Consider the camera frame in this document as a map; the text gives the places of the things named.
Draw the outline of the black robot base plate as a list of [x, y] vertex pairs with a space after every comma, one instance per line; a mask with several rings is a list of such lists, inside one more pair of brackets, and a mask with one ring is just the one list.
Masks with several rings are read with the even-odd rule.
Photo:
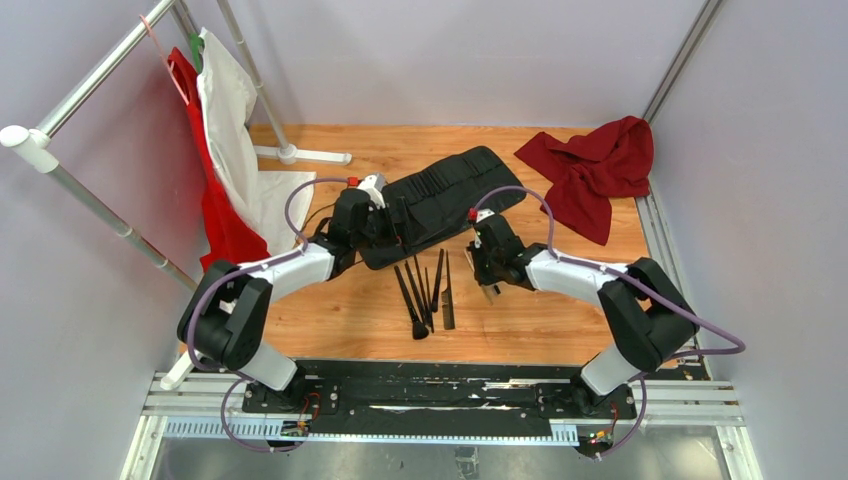
[[594, 445], [611, 426], [635, 425], [644, 394], [619, 386], [584, 411], [571, 401], [575, 366], [301, 359], [276, 392], [237, 377], [186, 379], [211, 396], [206, 437], [257, 451], [301, 443]]

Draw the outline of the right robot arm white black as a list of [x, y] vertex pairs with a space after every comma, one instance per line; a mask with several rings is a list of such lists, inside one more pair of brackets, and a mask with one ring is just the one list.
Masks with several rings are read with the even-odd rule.
[[652, 259], [608, 264], [573, 257], [547, 244], [525, 245], [491, 210], [472, 211], [470, 218], [474, 239], [467, 250], [480, 286], [558, 293], [603, 312], [613, 342], [570, 381], [572, 404], [584, 416], [599, 415], [619, 386], [656, 371], [699, 330], [691, 308]]

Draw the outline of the black comb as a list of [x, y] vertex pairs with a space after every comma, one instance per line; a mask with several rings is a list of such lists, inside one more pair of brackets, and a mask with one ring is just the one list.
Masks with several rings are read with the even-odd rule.
[[442, 292], [442, 309], [443, 309], [443, 328], [445, 330], [454, 330], [456, 328], [453, 292], [451, 282], [450, 257], [445, 253], [444, 260], [446, 288]]

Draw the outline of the black makeup brush roll case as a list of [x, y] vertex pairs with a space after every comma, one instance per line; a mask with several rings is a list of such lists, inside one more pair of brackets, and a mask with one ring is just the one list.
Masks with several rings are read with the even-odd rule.
[[469, 210], [503, 186], [512, 189], [484, 203], [496, 213], [519, 204], [526, 193], [513, 171], [486, 146], [451, 155], [387, 184], [382, 195], [401, 243], [362, 250], [365, 265], [379, 270], [465, 232], [470, 228]]

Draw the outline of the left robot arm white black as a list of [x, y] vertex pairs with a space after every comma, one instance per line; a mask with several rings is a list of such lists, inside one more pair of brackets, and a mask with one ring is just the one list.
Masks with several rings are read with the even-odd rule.
[[403, 244], [408, 233], [405, 209], [402, 197], [379, 200], [364, 187], [347, 188], [335, 202], [326, 230], [301, 246], [254, 262], [213, 263], [177, 327], [191, 364], [259, 383], [268, 388], [268, 400], [279, 411], [298, 411], [307, 390], [295, 379], [298, 365], [263, 339], [270, 306], [340, 276], [362, 250]]

